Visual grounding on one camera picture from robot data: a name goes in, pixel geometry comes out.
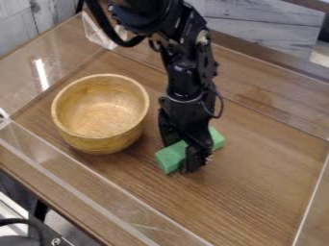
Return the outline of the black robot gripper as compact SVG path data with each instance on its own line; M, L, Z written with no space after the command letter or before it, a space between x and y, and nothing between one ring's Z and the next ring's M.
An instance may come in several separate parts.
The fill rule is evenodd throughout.
M202 91L192 97L181 97L168 92L158 103L158 129L164 146L169 147L182 140L189 144L181 172L193 173L214 158L214 141L209 130L214 118L214 93Z

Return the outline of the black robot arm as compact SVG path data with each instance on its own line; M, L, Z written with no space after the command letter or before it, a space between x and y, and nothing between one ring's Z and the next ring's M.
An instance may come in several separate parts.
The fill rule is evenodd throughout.
M160 97L158 128L172 152L180 142L178 170L192 173L214 154L210 122L222 116L224 98L214 77L218 62L208 21L185 0L82 0L106 36L121 47L148 42L161 54L169 84Z

